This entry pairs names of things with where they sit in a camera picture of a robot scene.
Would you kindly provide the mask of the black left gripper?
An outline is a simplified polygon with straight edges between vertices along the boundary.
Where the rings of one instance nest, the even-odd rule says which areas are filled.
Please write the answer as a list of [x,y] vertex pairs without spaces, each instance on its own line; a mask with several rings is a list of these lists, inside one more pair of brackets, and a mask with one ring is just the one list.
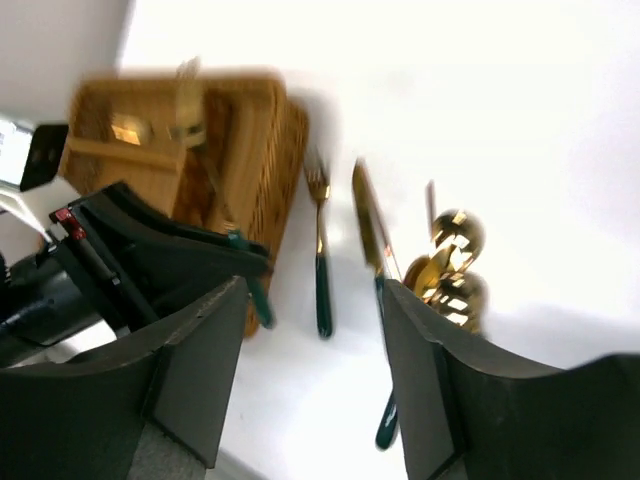
[[152,300],[198,298],[227,277],[261,279],[268,251],[169,219],[120,181],[50,213],[52,242],[4,270],[1,357],[25,360],[105,321],[135,332]]

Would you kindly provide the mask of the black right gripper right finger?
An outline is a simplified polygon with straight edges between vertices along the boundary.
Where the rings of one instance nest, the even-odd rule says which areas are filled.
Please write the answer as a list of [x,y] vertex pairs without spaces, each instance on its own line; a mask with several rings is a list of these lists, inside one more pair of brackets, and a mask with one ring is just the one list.
[[383,329],[411,479],[635,479],[639,358],[562,370],[436,313],[401,283]]

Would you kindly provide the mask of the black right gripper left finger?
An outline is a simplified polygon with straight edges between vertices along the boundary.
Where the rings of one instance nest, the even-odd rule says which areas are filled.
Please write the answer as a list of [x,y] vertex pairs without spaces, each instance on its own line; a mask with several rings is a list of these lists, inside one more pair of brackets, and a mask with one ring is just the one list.
[[64,363],[1,372],[5,479],[201,479],[218,457],[248,289],[184,309]]

